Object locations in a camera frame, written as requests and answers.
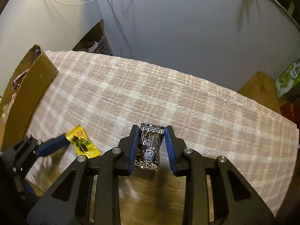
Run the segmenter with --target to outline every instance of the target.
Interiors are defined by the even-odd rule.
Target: yellow candy wrapper
[[[65,136],[67,140],[70,141],[75,147],[77,155],[86,155],[88,158],[93,158],[101,155],[101,152],[88,138],[81,125],[78,125],[69,133],[66,133]]]

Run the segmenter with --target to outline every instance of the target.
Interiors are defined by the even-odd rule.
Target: red object
[[[295,104],[293,108],[293,112],[295,115],[295,121],[300,122],[300,104]]]
[[[298,120],[300,120],[300,106],[298,106],[297,108],[298,108],[297,116],[299,116]],[[291,120],[292,122],[296,122],[294,109],[293,109],[293,104],[291,102],[287,102],[280,107],[281,115]]]

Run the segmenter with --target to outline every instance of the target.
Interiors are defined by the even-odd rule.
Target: green box
[[[274,81],[277,97],[283,95],[287,100],[293,100],[300,93],[300,59],[293,61],[292,64]]]

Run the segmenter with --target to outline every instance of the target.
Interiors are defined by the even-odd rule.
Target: cardboard box
[[[13,90],[14,79],[27,69],[29,71],[24,75],[16,93],[6,124],[0,119],[0,149],[2,151],[23,139],[35,108],[58,74],[57,68],[50,62],[45,52],[38,45],[34,45],[10,78],[0,104],[1,115],[3,107],[9,104],[15,92]]]
[[[277,98],[273,80],[262,72],[257,72],[238,93],[281,114],[282,104]]]
[[[292,64],[274,81],[277,97],[293,101],[300,95],[300,59]]]

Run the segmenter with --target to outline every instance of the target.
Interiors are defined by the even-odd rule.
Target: white wall
[[[258,70],[278,77],[299,53],[299,30],[270,0],[110,1],[124,27],[123,57],[233,90]],[[45,50],[70,50],[101,14],[109,42],[119,55],[121,31],[106,0],[80,6],[10,0],[0,15],[0,95],[33,44]]]
[[[59,0],[81,3],[88,0]],[[97,3],[65,6],[53,0],[9,0],[0,15],[0,95],[26,52],[71,50],[100,20]]]
[[[124,27],[125,58],[239,90],[261,70],[277,78],[299,54],[300,33],[271,0],[109,0]],[[121,32],[98,1],[119,55]]]

